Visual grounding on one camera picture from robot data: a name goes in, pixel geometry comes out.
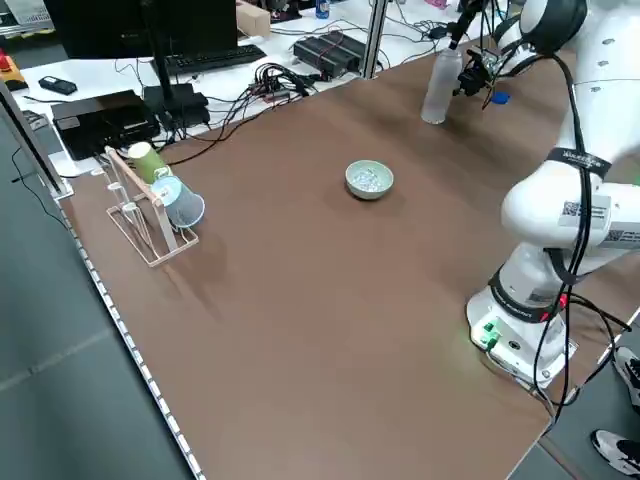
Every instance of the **light green bowl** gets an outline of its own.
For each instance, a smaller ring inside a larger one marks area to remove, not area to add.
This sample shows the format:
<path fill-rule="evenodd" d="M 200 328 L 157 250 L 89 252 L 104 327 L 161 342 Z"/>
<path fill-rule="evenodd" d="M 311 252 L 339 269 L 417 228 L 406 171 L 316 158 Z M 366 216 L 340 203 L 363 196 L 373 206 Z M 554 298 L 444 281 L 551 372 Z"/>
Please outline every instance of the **light green bowl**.
<path fill-rule="evenodd" d="M 362 200 L 377 200 L 393 185 L 393 172 L 380 162 L 358 160 L 345 172 L 347 188 Z"/>

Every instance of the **green cup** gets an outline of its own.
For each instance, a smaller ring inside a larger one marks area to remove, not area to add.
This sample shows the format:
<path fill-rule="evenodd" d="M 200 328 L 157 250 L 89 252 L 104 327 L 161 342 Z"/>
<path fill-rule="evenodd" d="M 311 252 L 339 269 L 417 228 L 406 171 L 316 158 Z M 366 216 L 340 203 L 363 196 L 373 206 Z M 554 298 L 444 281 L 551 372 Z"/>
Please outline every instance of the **green cup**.
<path fill-rule="evenodd" d="M 167 166 L 160 155 L 147 142 L 139 142 L 132 145 L 128 153 L 136 166 L 138 176 L 148 184 L 152 184 L 156 180 L 156 170 Z"/>

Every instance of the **white desk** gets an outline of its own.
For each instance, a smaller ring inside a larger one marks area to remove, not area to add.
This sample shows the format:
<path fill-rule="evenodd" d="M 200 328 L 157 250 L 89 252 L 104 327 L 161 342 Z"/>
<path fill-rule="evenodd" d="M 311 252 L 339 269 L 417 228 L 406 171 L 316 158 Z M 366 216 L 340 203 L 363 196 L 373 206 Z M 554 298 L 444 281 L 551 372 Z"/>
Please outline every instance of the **white desk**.
<path fill-rule="evenodd" d="M 439 10 L 425 3 L 423 0 L 407 0 L 407 3 L 405 5 L 401 5 L 401 8 L 407 22 L 410 24 L 425 20 L 451 22 L 458 18 L 458 14 L 454 8 L 449 7 L 446 10 Z M 368 0 L 347 0 L 343 3 L 332 4 L 331 16 L 328 20 L 317 19 L 315 17 L 314 10 L 306 10 L 302 12 L 302 15 L 303 18 L 272 25 L 272 28 L 276 30 L 304 32 L 320 29 L 316 33 L 322 34 L 327 32 L 327 25 L 335 22 L 336 20 L 343 19 L 355 23 L 363 29 L 367 29 L 371 15 L 371 7 L 368 4 Z M 421 38 L 421 34 L 419 32 L 409 26 L 395 23 L 392 20 L 396 20 L 398 22 L 402 21 L 398 5 L 395 3 L 389 4 L 388 6 L 387 21 L 385 22 L 384 27 L 385 36 L 383 36 L 381 44 L 381 50 L 384 52 L 386 57 L 388 57 L 388 61 L 391 64 L 387 65 L 387 58 L 385 58 L 385 55 L 381 53 L 379 59 L 385 68 L 388 68 L 389 66 L 396 66 L 407 57 L 413 55 L 425 55 L 433 52 L 433 44 L 431 42 L 419 41 Z M 331 30 L 334 28 L 346 30 L 353 28 L 353 26 L 345 22 L 338 22 L 329 26 L 329 29 Z M 365 31 L 348 30 L 346 33 L 349 36 L 366 42 L 367 34 Z M 480 19 L 477 18 L 469 29 L 469 36 L 470 38 L 477 38 L 479 34 Z M 395 37 L 392 35 L 402 35 L 409 38 Z M 264 50 L 267 57 L 248 65 L 206 72 L 200 74 L 196 80 L 193 80 L 188 75 L 181 76 L 180 83 L 191 81 L 194 86 L 194 90 L 202 92 L 205 96 L 235 99 L 247 87 L 247 85 L 252 82 L 256 68 L 262 63 L 279 63 L 301 74 L 317 73 L 317 71 L 312 67 L 296 62 L 296 59 L 293 56 L 291 47 L 294 42 L 302 36 L 304 35 L 293 36 L 272 33 L 269 38 L 252 37 L 244 39 L 241 41 L 241 44 L 254 43 Z M 446 40 L 441 41 L 438 44 L 437 50 L 441 50 L 446 45 Z M 139 63 L 140 79 L 145 86 L 158 85 L 158 78 L 153 71 L 153 68 L 148 63 L 144 63 L 148 60 L 150 59 L 141 59 Z M 121 59 L 117 61 L 119 70 L 127 64 L 130 64 L 135 68 L 136 61 L 135 59 Z M 133 69 L 126 68 L 121 73 L 118 73 L 115 69 L 114 60 L 66 60 L 64 62 L 28 68 L 23 70 L 22 73 L 30 88 L 29 90 L 16 92 L 15 98 L 18 105 L 22 110 L 28 109 L 37 113 L 46 114 L 49 118 L 51 118 L 50 104 L 33 102 L 23 98 L 23 95 L 29 95 L 41 100 L 50 100 L 55 98 L 61 98 L 63 100 L 79 100 L 129 89 L 134 90 L 138 95 L 141 95 L 142 93 L 142 87 L 136 79 Z M 55 93 L 41 89 L 38 85 L 38 80 L 47 75 L 74 82 L 78 86 L 78 91 L 69 97 L 61 97 Z M 357 78 L 355 74 L 347 74 L 330 83 L 317 83 L 316 88 L 321 91 L 326 90 L 328 88 L 342 85 L 354 78 Z M 426 88 L 428 79 L 425 78 L 424 82 Z M 209 110 L 217 112 L 211 113 L 212 124 L 220 122 L 225 117 L 226 112 L 229 109 L 229 105 L 230 104 L 228 103 L 210 100 L 208 107 Z M 268 106 L 269 105 L 266 103 L 256 102 L 247 109 L 245 116 L 248 117 L 255 115 Z M 189 133 L 194 135 L 202 133 L 205 130 L 205 126 L 198 126 L 190 129 Z M 158 137 L 159 140 L 163 138 L 165 138 L 164 134 L 161 134 L 161 136 Z M 74 162 L 66 153 L 52 156 L 52 162 L 60 175 L 68 177 L 80 175 L 97 166 L 97 163 L 93 159 Z"/>

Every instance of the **keyboard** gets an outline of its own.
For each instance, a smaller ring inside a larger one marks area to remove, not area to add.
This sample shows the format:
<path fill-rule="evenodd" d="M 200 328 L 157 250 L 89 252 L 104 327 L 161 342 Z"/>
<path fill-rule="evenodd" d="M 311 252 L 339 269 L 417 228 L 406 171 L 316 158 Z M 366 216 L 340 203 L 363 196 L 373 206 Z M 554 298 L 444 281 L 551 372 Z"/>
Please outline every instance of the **keyboard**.
<path fill-rule="evenodd" d="M 169 75 L 180 75 L 243 65 L 255 62 L 266 56 L 267 54 L 255 45 L 244 45 L 231 50 L 211 53 L 174 55 L 173 57 L 167 57 L 166 62 Z"/>

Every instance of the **shoe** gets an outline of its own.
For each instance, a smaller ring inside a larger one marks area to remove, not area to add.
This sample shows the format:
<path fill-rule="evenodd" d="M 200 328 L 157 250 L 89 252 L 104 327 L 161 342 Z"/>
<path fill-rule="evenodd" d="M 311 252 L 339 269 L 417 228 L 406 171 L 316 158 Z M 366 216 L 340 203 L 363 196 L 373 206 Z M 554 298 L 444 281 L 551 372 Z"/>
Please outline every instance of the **shoe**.
<path fill-rule="evenodd" d="M 613 360 L 613 365 L 629 389 L 631 406 L 640 415 L 640 359 L 627 347 L 618 347 Z"/>
<path fill-rule="evenodd" d="M 640 479 L 640 443 L 615 433 L 596 430 L 591 443 L 611 467 L 628 477 Z"/>

